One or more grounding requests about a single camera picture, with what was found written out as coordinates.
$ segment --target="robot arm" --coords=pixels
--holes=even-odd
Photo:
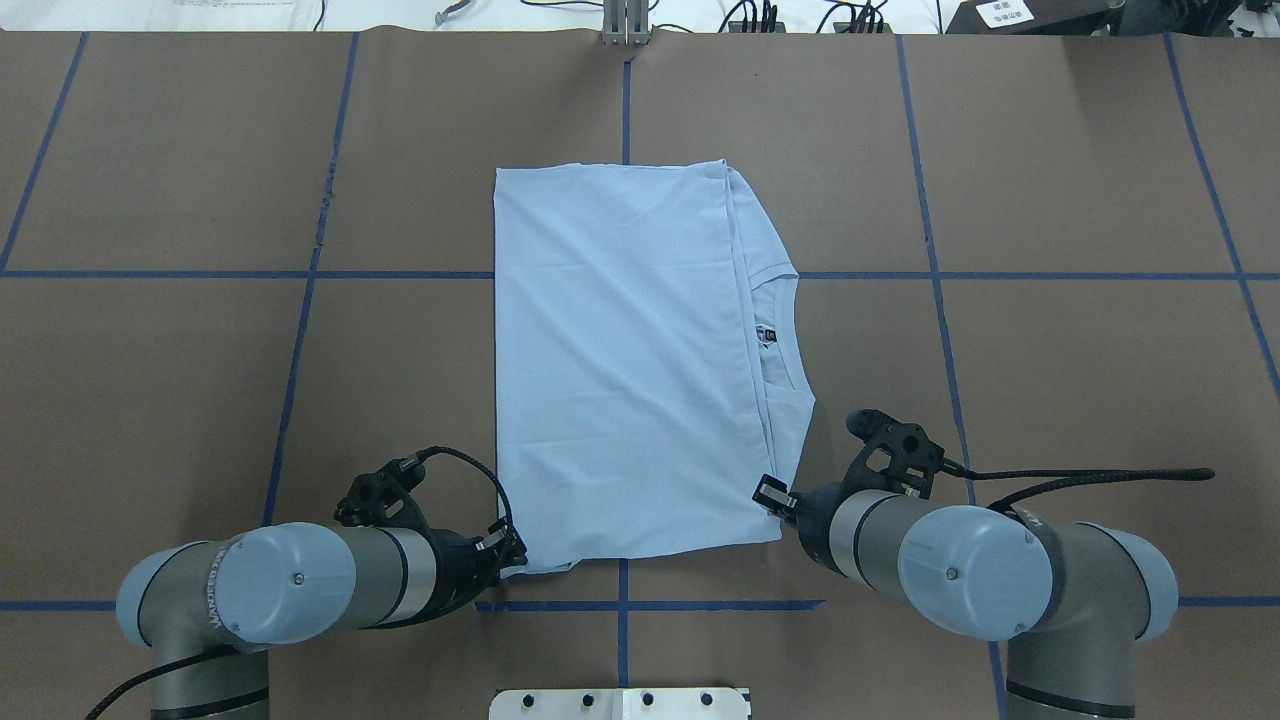
[[[436,454],[484,471],[506,505],[486,468],[449,448],[428,448],[356,478],[334,512],[347,527],[259,528],[157,552],[134,566],[120,587],[116,620],[129,641],[154,651],[152,719],[265,720],[268,648],[334,629],[425,623],[468,603],[503,568],[522,564],[509,507],[484,538],[426,524],[408,492]],[[403,506],[388,516],[397,502]],[[166,670],[192,659],[198,661]]]
[[[1010,719],[1133,717],[1135,643],[1164,633],[1178,609],[1160,551],[1016,506],[1002,514],[938,505],[928,496],[946,461],[919,425],[874,410],[847,424],[867,446],[842,483],[787,493],[767,475],[756,502],[795,527],[817,562],[941,628],[1009,641]],[[878,451],[890,462],[872,470]],[[1178,479],[1212,477],[1187,474]]]

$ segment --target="cable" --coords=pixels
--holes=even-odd
[[[997,500],[996,502],[992,502],[991,505],[987,506],[987,510],[995,510],[996,512],[1006,514],[1010,511],[1010,509],[1015,502],[1021,502],[1029,497],[1036,497],[1037,495],[1044,495],[1046,492],[1053,492],[1078,486],[1092,486],[1102,483],[1126,483],[1132,480],[1202,482],[1212,478],[1213,478],[1213,470],[1208,468],[1194,468],[1189,470],[1111,470],[1091,475],[1059,478],[1056,480],[1050,480],[1047,483],[1032,486],[1029,488],[1020,489],[1012,495],[1007,495]]]
[[[733,17],[733,13],[736,13],[739,8],[742,8],[742,28],[745,29],[746,28],[746,6],[748,5],[751,6],[751,13],[754,14],[755,13],[755,0],[737,0],[737,4],[733,5],[732,8],[730,8],[727,13],[724,13],[724,22],[721,23],[721,27],[717,28],[716,32],[724,32],[724,28],[728,27],[728,19],[731,17]]]
[[[818,29],[813,32],[814,35],[820,33],[822,28],[827,27],[827,18],[829,18],[832,13],[835,13],[841,8],[849,8],[849,29],[846,29],[845,32],[850,33],[864,32],[861,29],[864,26],[867,27],[865,32],[874,32],[874,27],[872,26],[877,24],[877,22],[881,26],[884,24],[884,15],[882,15],[879,12],[879,9],[883,6],[884,3],[881,3],[879,5],[872,5],[870,3],[859,5],[856,3],[845,3],[842,0],[835,0],[832,1],[831,8],[827,10],[827,14],[824,14],[822,17],[822,20],[818,22]]]
[[[449,5],[448,8],[440,10],[439,13],[435,14],[435,27],[443,26],[445,22],[448,22],[449,15],[452,15],[453,13],[457,13],[458,10],[466,8],[470,4],[471,4],[471,0],[458,0],[457,3],[454,3],[454,4]]]
[[[435,620],[436,618],[448,615],[449,612],[453,612],[454,610],[458,610],[460,607],[468,605],[471,601],[480,597],[480,593],[488,589],[490,584],[493,584],[495,580],[499,579],[499,577],[502,575],[503,562],[511,556],[512,551],[516,548],[516,538],[517,538],[516,520],[512,518],[511,501],[507,500],[507,491],[503,489],[502,483],[498,480],[498,475],[495,475],[493,470],[485,466],[484,462],[476,460],[475,457],[471,457],[466,452],[462,452],[461,450],[454,450],[452,447],[445,447],[442,445],[435,445],[428,447],[426,450],[419,450],[417,452],[413,454],[413,457],[419,462],[425,464],[428,457],[431,457],[434,455],[449,455],[452,457],[457,457],[458,460],[462,460],[463,462],[471,465],[476,470],[484,473],[484,477],[489,478],[489,482],[493,483],[494,489],[498,491],[498,500],[502,501],[502,510],[507,518],[507,536],[502,538],[498,546],[494,546],[497,548],[498,561],[494,562],[493,570],[490,570],[489,573],[489,578],[483,584],[479,584],[474,592],[467,593],[465,597],[456,600],[449,605],[445,605],[422,618],[415,616],[404,620],[403,623],[390,623],[385,625],[378,625],[379,629],[392,629],[392,628],[398,628],[402,624],[410,625],[410,624],[425,623],[428,620]]]
[[[146,683],[147,680],[152,680],[155,678],[159,678],[160,675],[166,674],[166,673],[173,673],[174,670],[182,670],[183,667],[191,667],[192,665],[196,665],[197,662],[205,662],[206,660],[214,660],[214,659],[218,659],[218,657],[225,657],[228,655],[236,655],[237,652],[239,652],[239,651],[236,650],[234,647],[232,647],[229,644],[224,644],[224,646],[220,646],[220,647],[215,647],[214,650],[210,650],[207,652],[201,652],[200,655],[192,655],[191,657],[184,657],[182,660],[174,660],[173,662],[166,662],[164,665],[160,665],[159,667],[152,667],[152,669],[147,670],[146,673],[141,673],[138,675],[134,675],[134,676],[129,678],[128,680],[120,683],[120,687],[118,687],[114,691],[109,692],[106,694],[106,697],[102,698],[102,702],[99,702],[96,706],[93,706],[93,710],[88,711],[88,715],[84,716],[84,720],[96,720],[97,716],[101,715],[102,712],[105,712],[106,708],[110,707],[113,702],[120,700],[120,696],[123,696],[124,693],[127,693],[127,692],[132,691],[133,688],[141,685],[142,683]]]
[[[549,0],[547,3],[535,3],[534,0],[520,0],[521,5],[529,5],[530,8],[563,8],[564,5],[590,5],[593,8],[603,8],[604,3],[594,3],[593,0]]]
[[[658,3],[662,3],[662,0],[653,0],[653,5],[649,5],[650,13],[658,8]],[[529,5],[530,8],[563,8],[566,5],[604,6],[604,3],[598,3],[596,0],[520,0],[520,4]]]
[[[1000,473],[975,473],[959,462],[943,459],[938,471],[966,480],[1007,480],[1011,478],[1078,478],[1082,475],[1098,475],[1102,473],[1121,473],[1123,470],[1004,470]]]

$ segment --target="folded t-shirt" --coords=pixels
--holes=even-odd
[[[499,169],[498,473],[526,573],[773,541],[813,413],[797,274],[724,161]]]

